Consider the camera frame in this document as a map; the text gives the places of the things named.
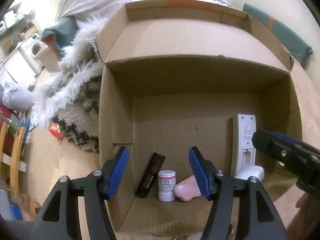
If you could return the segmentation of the pink heart-shaped case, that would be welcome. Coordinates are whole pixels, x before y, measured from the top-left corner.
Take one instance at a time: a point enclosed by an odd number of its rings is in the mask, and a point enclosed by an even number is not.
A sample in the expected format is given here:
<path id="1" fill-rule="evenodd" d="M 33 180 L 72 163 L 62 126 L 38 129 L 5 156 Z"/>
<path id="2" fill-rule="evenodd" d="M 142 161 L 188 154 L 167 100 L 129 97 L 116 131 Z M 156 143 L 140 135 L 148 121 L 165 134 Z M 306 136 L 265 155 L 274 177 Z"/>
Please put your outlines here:
<path id="1" fill-rule="evenodd" d="M 183 202 L 188 202 L 201 196 L 201 192 L 194 175 L 175 185 L 173 193 L 175 197 L 179 198 Z"/>

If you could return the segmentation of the white remote control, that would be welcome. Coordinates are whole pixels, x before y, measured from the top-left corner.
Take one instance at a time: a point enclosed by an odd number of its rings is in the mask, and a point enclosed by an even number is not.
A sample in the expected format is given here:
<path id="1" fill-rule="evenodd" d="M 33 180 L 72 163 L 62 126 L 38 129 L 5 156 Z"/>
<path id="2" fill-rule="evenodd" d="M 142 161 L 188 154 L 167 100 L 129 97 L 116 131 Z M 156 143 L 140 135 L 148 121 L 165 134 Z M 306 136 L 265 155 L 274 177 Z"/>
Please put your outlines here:
<path id="1" fill-rule="evenodd" d="M 256 149 L 252 143 L 256 132 L 255 116 L 249 114 L 236 114 L 232 118 L 233 146 L 231 176 L 235 177 L 246 166 L 255 165 Z"/>

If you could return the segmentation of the white charger adapter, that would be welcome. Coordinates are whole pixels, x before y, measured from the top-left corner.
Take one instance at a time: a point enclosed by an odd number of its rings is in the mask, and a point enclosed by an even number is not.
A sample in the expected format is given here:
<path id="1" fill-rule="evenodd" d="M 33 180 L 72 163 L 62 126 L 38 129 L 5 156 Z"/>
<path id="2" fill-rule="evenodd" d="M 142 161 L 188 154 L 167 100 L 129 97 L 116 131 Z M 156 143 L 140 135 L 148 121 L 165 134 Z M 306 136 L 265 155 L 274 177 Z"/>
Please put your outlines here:
<path id="1" fill-rule="evenodd" d="M 240 172 L 235 176 L 235 178 L 247 180 L 249 177 L 256 177 L 259 181 L 262 181 L 265 176 L 264 169 L 261 166 L 256 165 L 246 165 L 240 170 Z"/>

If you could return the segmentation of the black rectangular lighter box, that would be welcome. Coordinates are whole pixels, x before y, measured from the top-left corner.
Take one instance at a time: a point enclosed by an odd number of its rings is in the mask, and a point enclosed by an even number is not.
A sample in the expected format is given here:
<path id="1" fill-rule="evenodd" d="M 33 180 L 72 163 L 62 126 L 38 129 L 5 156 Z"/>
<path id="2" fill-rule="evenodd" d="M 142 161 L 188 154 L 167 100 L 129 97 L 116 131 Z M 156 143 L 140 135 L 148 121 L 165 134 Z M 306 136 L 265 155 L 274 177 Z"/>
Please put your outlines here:
<path id="1" fill-rule="evenodd" d="M 165 161 L 165 156 L 154 153 L 148 163 L 146 171 L 143 174 L 143 177 L 138 185 L 136 196 L 139 198 L 146 198 L 150 190 L 157 179 L 158 172 L 160 171 L 163 163 Z"/>

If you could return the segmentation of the white pill bottle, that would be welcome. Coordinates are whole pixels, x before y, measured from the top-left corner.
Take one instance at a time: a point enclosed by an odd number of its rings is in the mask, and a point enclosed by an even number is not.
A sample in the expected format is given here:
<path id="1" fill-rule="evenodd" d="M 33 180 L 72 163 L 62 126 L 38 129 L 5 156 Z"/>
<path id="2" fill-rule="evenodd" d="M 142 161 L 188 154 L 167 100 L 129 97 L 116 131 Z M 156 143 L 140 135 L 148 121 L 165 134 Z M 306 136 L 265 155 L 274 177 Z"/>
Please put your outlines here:
<path id="1" fill-rule="evenodd" d="M 161 202 L 175 200 L 174 187 L 176 185 L 176 172 L 163 170 L 158 172 L 158 198 Z"/>

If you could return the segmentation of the red gift box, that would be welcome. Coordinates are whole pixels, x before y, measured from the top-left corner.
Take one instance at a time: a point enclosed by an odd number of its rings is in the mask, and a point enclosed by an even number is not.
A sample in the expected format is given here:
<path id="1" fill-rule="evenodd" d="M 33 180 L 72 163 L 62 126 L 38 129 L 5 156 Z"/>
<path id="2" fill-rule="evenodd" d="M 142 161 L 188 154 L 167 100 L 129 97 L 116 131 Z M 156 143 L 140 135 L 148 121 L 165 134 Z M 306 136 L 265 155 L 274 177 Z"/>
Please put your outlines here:
<path id="1" fill-rule="evenodd" d="M 49 132 L 56 138 L 59 140 L 63 140 L 64 137 L 60 131 L 60 126 L 59 124 L 56 123 L 52 123 L 52 125 L 49 128 Z"/>

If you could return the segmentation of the wooden chair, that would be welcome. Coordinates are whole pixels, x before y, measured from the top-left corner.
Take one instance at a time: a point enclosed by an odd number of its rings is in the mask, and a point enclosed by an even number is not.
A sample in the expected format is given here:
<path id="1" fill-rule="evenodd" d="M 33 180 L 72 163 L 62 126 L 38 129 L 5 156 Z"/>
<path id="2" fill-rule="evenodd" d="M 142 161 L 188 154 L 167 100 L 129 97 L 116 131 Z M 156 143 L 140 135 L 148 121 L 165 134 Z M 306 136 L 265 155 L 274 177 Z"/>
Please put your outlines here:
<path id="1" fill-rule="evenodd" d="M 5 142 L 5 136 L 8 132 L 8 127 L 10 124 L 3 121 L 1 126 L 1 161 L 3 160 L 3 146 Z M 25 132 L 25 127 L 16 127 L 15 125 L 12 128 L 16 131 L 14 136 L 14 143 L 12 146 L 12 152 L 8 165 L 10 166 L 9 180 L 10 180 L 10 189 L 15 198 L 19 196 L 18 189 L 18 171 L 20 170 L 20 156 L 22 150 L 22 142 Z"/>

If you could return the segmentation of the fluffy black-white patterned blanket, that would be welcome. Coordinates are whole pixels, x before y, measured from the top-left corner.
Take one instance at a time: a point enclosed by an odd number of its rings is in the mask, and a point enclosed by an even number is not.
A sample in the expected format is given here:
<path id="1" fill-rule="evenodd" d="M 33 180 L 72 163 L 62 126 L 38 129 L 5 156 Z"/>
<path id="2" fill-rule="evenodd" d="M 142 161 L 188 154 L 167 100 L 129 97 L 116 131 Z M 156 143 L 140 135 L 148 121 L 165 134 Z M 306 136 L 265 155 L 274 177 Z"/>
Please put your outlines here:
<path id="1" fill-rule="evenodd" d="M 105 19 L 94 18 L 62 49 L 58 71 L 36 90 L 33 109 L 45 128 L 56 123 L 62 135 L 83 151 L 99 153 L 99 103 L 104 64 L 96 37 Z"/>

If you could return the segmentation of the teal cushion with orange stripe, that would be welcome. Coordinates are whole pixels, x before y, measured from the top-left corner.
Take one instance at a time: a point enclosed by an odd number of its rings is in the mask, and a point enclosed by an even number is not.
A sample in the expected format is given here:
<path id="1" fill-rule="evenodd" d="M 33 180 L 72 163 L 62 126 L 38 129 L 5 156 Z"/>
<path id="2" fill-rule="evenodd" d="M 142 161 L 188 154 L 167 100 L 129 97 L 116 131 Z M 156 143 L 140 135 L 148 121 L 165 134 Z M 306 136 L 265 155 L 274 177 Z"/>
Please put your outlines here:
<path id="1" fill-rule="evenodd" d="M 243 11 L 267 27 L 289 50 L 292 56 L 305 68 L 313 49 L 297 33 L 287 25 L 272 17 L 268 13 L 245 3 Z"/>

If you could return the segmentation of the grey stuffed bag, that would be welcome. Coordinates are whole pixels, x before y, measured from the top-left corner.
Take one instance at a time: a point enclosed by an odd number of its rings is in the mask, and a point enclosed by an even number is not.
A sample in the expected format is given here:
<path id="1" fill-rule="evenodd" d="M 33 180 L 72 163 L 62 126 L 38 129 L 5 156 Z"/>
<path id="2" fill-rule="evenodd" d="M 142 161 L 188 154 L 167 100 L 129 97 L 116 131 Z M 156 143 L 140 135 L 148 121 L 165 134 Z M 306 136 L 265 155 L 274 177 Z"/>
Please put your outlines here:
<path id="1" fill-rule="evenodd" d="M 4 85 L 2 102 L 5 107 L 13 111 L 25 113 L 34 105 L 34 94 L 17 83 L 6 82 Z"/>

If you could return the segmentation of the open cardboard box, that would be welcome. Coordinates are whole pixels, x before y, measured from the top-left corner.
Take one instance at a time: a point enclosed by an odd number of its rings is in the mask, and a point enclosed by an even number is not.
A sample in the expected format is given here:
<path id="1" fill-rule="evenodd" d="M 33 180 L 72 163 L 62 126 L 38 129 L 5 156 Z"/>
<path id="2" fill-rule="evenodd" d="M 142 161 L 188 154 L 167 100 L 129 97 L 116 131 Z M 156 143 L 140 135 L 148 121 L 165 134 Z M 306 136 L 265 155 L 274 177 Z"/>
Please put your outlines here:
<path id="1" fill-rule="evenodd" d="M 127 3 L 96 38 L 103 63 L 100 160 L 129 149 L 118 193 L 107 204 L 118 233 L 173 237 L 204 229 L 211 204 L 135 195 L 153 153 L 178 181 L 192 174 L 196 146 L 230 172 L 232 118 L 302 137 L 291 72 L 296 59 L 260 22 L 229 7 L 190 0 Z"/>

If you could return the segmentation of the white washing machine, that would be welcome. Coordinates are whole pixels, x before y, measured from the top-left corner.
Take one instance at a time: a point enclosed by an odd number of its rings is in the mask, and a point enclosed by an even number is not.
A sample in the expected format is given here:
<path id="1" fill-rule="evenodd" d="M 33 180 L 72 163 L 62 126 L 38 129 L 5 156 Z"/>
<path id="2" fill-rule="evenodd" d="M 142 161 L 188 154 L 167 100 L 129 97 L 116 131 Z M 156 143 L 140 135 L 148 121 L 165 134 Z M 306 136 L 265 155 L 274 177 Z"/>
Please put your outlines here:
<path id="1" fill-rule="evenodd" d="M 43 48 L 44 45 L 40 41 L 38 33 L 35 32 L 29 38 L 24 40 L 18 49 L 36 75 L 40 74 L 43 64 L 40 60 L 36 60 L 35 57 Z"/>

